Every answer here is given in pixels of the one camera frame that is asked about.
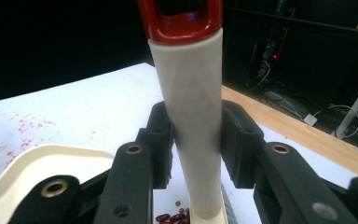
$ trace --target red plastic part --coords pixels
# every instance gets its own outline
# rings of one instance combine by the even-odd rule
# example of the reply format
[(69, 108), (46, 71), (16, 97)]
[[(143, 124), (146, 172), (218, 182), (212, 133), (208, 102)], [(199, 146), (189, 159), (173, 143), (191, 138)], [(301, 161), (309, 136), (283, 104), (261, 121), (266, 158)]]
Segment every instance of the red plastic part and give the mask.
[(138, 0), (147, 38), (166, 44), (185, 44), (204, 39), (222, 27), (222, 0), (202, 0), (194, 12), (166, 16), (158, 0)]

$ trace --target white cable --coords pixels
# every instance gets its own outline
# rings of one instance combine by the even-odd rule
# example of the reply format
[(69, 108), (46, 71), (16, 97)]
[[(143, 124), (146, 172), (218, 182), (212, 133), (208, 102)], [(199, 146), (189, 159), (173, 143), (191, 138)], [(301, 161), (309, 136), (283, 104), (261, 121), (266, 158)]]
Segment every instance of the white cable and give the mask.
[[(347, 106), (347, 105), (332, 105), (332, 106), (327, 107), (327, 109), (331, 109), (331, 108), (335, 108), (335, 107), (344, 107), (344, 108), (347, 108), (347, 109), (351, 110), (352, 112), (354, 112), (355, 115), (356, 115), (356, 117), (357, 117), (357, 128), (356, 128), (356, 130), (355, 130), (353, 133), (351, 133), (350, 135), (342, 136), (342, 138), (351, 137), (351, 136), (353, 136), (354, 134), (356, 134), (356, 133), (358, 132), (358, 113), (357, 113), (356, 111), (354, 111), (352, 108), (350, 108), (349, 106)], [(316, 115), (318, 115), (318, 114), (321, 113), (321, 112), (322, 112), (322, 110), (319, 110), (318, 112), (316, 112), (316, 113), (313, 115), (313, 117), (315, 117)]]
[(261, 81), (259, 81), (257, 83), (257, 86), (260, 85), (260, 83), (262, 83), (264, 81), (264, 79), (266, 79), (266, 77), (269, 75), (269, 71), (271, 71), (271, 67), (269, 66), (269, 63), (266, 61), (263, 61), (263, 63), (265, 63), (267, 65), (268, 71), (267, 71), (267, 74), (263, 77), (263, 79), (261, 79)]
[(289, 109), (289, 108), (287, 108), (286, 106), (283, 106), (283, 105), (281, 105), (281, 107), (283, 107), (283, 108), (289, 110), (290, 112), (296, 114), (299, 118), (302, 119), (301, 115), (298, 114), (298, 112), (296, 111), (296, 109), (295, 109), (294, 106), (292, 106), (291, 104), (289, 104), (289, 102), (287, 102), (283, 97), (281, 97), (281, 96), (278, 95), (277, 93), (275, 93), (275, 92), (273, 92), (273, 91), (269, 91), (269, 92), (271, 92), (272, 94), (274, 94), (274, 95), (276, 95), (276, 96), (282, 98), (282, 100), (283, 100), (285, 103), (287, 103), (288, 105), (290, 105), (290, 106), (293, 108), (293, 110), (291, 110), (291, 109)]

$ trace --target dark background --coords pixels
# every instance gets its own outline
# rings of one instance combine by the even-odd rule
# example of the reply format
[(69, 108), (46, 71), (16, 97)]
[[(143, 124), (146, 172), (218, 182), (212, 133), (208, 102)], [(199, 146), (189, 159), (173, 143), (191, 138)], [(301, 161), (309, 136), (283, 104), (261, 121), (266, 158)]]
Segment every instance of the dark background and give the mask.
[[(273, 12), (276, 0), (227, 0), (225, 6)], [(358, 24), (358, 0), (289, 0), (296, 17)], [(246, 92), (243, 77), (263, 24), (225, 16), (224, 82)], [(136, 0), (0, 1), (0, 99), (152, 64)], [(290, 30), (279, 79), (320, 107), (358, 95), (358, 41)]]
[(136, 1), (0, 1), (0, 99), (149, 62)]

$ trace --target white cylinder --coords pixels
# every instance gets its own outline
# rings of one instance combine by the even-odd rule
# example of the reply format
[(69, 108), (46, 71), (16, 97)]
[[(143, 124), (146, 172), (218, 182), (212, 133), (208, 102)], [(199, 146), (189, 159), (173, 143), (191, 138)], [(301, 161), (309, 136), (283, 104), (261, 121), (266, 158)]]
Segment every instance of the white cylinder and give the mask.
[(163, 45), (149, 40), (153, 60), (186, 179), (190, 208), (215, 217), (222, 201), (222, 35), (196, 43)]

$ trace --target wooden desk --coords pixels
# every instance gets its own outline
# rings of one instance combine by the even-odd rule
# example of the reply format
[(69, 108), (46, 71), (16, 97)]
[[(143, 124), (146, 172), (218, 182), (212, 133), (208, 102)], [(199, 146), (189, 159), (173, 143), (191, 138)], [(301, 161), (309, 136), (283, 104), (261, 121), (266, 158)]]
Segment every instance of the wooden desk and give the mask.
[(321, 132), (232, 89), (223, 87), (223, 99), (241, 105), (258, 123), (358, 174), (358, 147)]

